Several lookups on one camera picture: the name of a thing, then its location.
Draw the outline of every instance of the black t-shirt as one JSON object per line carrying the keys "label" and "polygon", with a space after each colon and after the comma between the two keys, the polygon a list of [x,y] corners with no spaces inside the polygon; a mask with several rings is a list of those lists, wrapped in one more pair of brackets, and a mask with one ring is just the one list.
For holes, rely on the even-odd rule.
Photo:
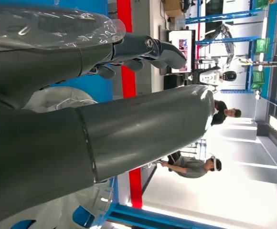
{"label": "black t-shirt", "polygon": [[224,120],[225,120],[225,118],[226,118],[224,111],[228,108],[222,101],[215,100],[215,109],[217,110],[218,112],[216,114],[215,114],[214,116],[213,116],[211,125],[222,124],[224,122]]}

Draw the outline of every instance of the gray cylindrical arm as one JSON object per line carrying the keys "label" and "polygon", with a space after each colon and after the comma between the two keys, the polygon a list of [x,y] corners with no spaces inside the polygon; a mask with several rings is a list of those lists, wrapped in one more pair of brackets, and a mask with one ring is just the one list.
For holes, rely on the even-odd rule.
{"label": "gray cylindrical arm", "polygon": [[44,114],[0,108],[0,220],[197,141],[213,110],[201,85]]}
{"label": "gray cylindrical arm", "polygon": [[75,109],[0,116],[0,220],[94,184]]}
{"label": "gray cylindrical arm", "polygon": [[82,49],[0,51],[0,107],[22,108],[44,86],[86,74],[110,59],[113,44]]}
{"label": "gray cylindrical arm", "polygon": [[214,101],[207,88],[193,85],[78,109],[101,181],[201,138]]}

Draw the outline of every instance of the window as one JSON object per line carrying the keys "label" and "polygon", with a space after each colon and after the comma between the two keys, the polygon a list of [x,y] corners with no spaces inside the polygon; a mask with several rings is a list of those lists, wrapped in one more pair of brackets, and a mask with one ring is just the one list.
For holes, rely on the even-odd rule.
{"label": "window", "polygon": [[[211,0],[206,5],[206,16],[222,14],[223,0]],[[219,27],[222,21],[214,21],[206,23],[206,32],[216,30]]]}

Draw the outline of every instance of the cardboard box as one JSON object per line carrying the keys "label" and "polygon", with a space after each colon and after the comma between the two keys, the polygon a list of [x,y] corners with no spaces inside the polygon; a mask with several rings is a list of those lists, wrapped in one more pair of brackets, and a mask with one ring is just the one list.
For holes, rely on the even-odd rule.
{"label": "cardboard box", "polygon": [[183,16],[182,3],[180,0],[165,0],[164,9],[165,13],[171,18]]}

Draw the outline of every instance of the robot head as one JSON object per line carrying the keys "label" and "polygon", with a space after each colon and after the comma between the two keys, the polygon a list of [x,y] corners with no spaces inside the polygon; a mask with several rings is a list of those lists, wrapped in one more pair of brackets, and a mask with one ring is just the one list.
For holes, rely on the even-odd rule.
{"label": "robot head", "polygon": [[227,71],[222,74],[222,78],[225,81],[235,81],[236,80],[237,75],[235,71]]}

